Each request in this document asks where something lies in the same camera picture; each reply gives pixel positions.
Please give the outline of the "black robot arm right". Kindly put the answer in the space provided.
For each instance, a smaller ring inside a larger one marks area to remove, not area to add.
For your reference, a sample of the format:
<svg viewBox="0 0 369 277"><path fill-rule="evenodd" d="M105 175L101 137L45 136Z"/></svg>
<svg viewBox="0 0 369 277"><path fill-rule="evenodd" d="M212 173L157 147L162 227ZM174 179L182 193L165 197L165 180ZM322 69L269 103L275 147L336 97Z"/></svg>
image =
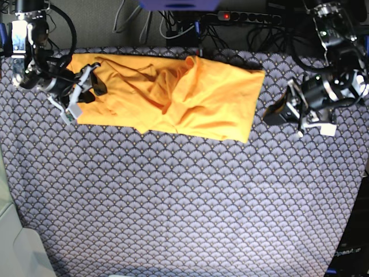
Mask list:
<svg viewBox="0 0 369 277"><path fill-rule="evenodd" d="M198 48L182 59L73 51L55 58L44 47L48 24L42 3L17 16L13 82L48 94L67 124L168 133L215 129L244 136L257 101L270 104L291 72L278 54L252 56L241 68L201 57Z"/></svg>

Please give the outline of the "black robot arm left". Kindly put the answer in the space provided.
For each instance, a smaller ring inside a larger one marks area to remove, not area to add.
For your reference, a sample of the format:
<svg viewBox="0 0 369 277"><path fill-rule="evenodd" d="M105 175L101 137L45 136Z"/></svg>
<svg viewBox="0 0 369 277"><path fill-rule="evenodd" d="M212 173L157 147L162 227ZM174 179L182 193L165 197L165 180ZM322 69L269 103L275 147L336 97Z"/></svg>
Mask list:
<svg viewBox="0 0 369 277"><path fill-rule="evenodd" d="M318 128L321 135L334 136L334 112L339 108L363 106L368 95L368 56L358 42L352 21L341 1L304 1L308 21L314 24L323 48L324 68L302 62L295 47L293 60L313 73L301 84L290 80L285 104L297 120L298 135Z"/></svg>

